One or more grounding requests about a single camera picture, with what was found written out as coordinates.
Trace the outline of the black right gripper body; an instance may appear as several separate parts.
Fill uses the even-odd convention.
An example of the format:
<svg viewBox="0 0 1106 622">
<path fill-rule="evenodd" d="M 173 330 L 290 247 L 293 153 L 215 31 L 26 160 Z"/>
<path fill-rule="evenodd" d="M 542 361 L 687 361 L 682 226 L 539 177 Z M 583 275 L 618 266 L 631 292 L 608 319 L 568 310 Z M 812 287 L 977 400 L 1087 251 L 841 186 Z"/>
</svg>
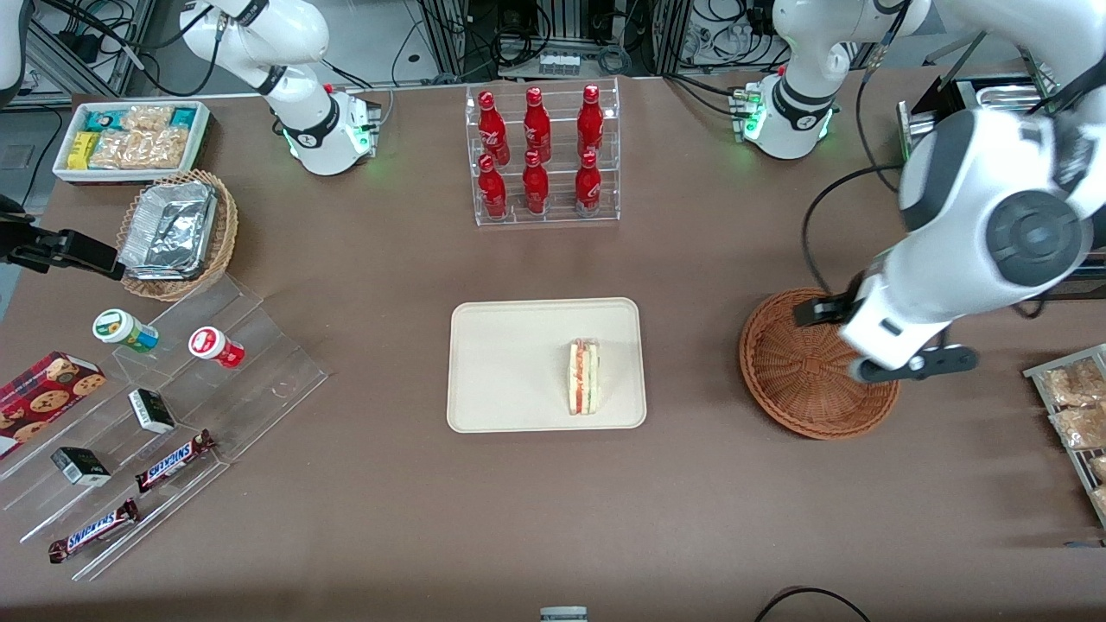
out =
<svg viewBox="0 0 1106 622">
<path fill-rule="evenodd" d="M 32 271 L 49 271 L 54 232 L 33 225 L 20 204 L 1 197 L 1 263 L 19 265 Z"/>
</svg>

